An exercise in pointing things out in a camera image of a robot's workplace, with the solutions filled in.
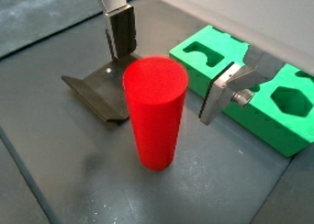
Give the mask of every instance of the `metal clamp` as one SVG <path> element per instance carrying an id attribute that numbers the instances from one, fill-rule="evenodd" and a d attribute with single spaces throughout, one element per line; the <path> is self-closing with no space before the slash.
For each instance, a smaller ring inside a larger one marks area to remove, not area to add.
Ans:
<path id="1" fill-rule="evenodd" d="M 199 114 L 201 121 L 209 125 L 217 114 L 230 102 L 245 107 L 254 93 L 249 90 L 257 84 L 270 81 L 285 62 L 258 48 L 249 46 L 245 66 L 231 63 L 209 86 Z"/>

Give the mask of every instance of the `metal bracket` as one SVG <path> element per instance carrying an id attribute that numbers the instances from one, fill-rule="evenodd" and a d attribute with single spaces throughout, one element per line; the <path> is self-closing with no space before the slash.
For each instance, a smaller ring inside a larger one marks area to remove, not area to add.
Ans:
<path id="1" fill-rule="evenodd" d="M 122 79 L 126 68 L 137 60 L 135 55 L 129 55 L 122 60 L 106 64 L 82 80 L 68 76 L 62 77 L 103 121 L 129 119 Z"/>
<path id="2" fill-rule="evenodd" d="M 134 7 L 127 0 L 98 0 L 106 17 L 106 35 L 112 61 L 86 78 L 63 76 L 63 80 L 79 98 L 104 121 L 125 121 L 129 118 L 123 89 L 123 73 L 138 60 L 130 55 L 137 49 Z"/>
<path id="3" fill-rule="evenodd" d="M 245 64 L 241 67 L 231 63 L 210 83 L 199 115 L 201 121 L 206 125 L 230 102 L 242 107 L 246 106 L 254 96 L 249 88 L 270 81 L 285 62 L 258 48 L 249 46 Z"/>

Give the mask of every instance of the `red cylinder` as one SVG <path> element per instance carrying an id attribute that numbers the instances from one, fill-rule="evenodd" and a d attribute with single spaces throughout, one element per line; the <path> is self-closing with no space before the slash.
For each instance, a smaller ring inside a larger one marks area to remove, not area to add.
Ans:
<path id="1" fill-rule="evenodd" d="M 170 58 L 143 58 L 127 67 L 123 85 L 142 164 L 163 170 L 173 163 L 187 72 Z"/>

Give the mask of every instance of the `green block with slot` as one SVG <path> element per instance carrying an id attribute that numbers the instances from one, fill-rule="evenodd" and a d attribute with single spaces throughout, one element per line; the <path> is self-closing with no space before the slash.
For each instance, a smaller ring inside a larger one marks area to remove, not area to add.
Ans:
<path id="1" fill-rule="evenodd" d="M 211 26 L 203 28 L 170 51 L 186 67 L 189 88 L 202 97 L 210 81 L 235 62 L 243 65 L 247 44 Z M 254 98 L 245 108 L 237 104 L 225 113 L 286 157 L 314 141 L 314 77 L 286 64 L 277 77 L 251 88 Z"/>

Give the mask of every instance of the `gray table surface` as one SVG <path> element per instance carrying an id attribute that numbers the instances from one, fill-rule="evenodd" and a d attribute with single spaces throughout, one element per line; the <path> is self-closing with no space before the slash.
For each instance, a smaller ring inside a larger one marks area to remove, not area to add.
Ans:
<path id="1" fill-rule="evenodd" d="M 205 26 L 158 0 L 133 5 L 141 56 Z M 173 166 L 146 170 L 130 122 L 100 122 L 60 79 L 110 61 L 104 37 L 99 16 L 0 62 L 0 125 L 52 223 L 249 223 L 290 160 L 225 115 L 205 126 L 187 92 Z"/>
<path id="2" fill-rule="evenodd" d="M 2 140 L 0 222 L 3 224 L 50 223 Z"/>
<path id="3" fill-rule="evenodd" d="M 314 223 L 314 145 L 293 159 L 253 224 Z"/>
<path id="4" fill-rule="evenodd" d="M 98 0 L 0 0 L 0 57 L 99 12 Z"/>

